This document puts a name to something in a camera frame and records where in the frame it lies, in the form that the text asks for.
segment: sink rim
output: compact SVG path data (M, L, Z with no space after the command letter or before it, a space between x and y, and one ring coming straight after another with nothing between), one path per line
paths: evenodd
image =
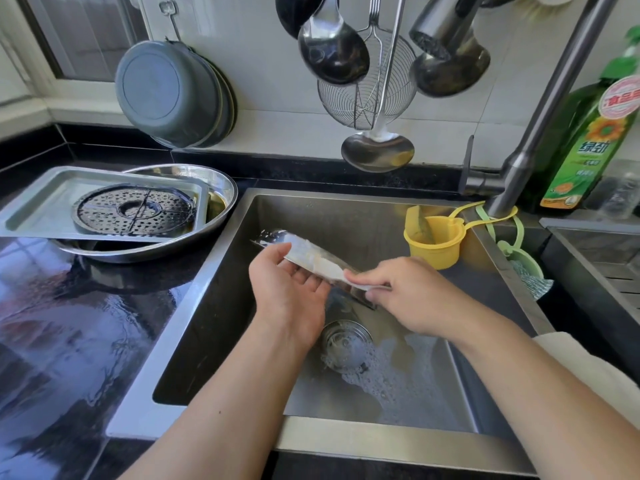
M133 384L106 428L117 438L158 439L185 406L159 404L152 392L171 360L180 339L204 297L220 263L236 236L253 200L260 195L457 207L464 202L382 198L274 189L248 189L238 202L187 294L158 338ZM554 331L518 275L484 226L472 229L516 298L537 334ZM285 417L276 450L386 460L466 470L535 476L535 470L517 443L477 433L392 426L310 417Z

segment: skimmer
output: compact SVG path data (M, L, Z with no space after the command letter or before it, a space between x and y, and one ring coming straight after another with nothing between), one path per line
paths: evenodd
M352 86L332 86L318 80L320 101L332 118L339 123L357 130L373 128L375 116L380 106L382 81L388 67L389 48L392 32L378 25L380 0L371 0L369 5L369 24L359 35L364 39L371 56L369 72L363 80ZM409 78L415 53L409 42L398 37L396 54L391 67L385 115L387 122L395 120L411 104L416 87Z

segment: drain strainer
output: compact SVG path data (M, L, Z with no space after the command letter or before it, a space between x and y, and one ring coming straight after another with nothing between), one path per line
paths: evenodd
M111 185L81 197L74 205L76 225L99 234L158 235L193 220L193 202L180 190Z
M340 374L368 370L368 351L373 340L361 324L351 320L336 320L325 325L320 334L321 359Z

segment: bottle label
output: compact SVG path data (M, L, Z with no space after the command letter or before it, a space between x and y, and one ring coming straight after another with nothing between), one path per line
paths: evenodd
M600 98L598 111L609 120L626 118L640 108L640 75L630 75L610 85Z
M616 142L627 129L627 119L594 119L576 140L540 201L549 209L573 209L613 156Z

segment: dish towel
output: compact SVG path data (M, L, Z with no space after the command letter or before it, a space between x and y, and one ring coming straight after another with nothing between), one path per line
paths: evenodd
M534 340L616 411L640 429L640 389L609 362L591 355L571 335L553 332Z

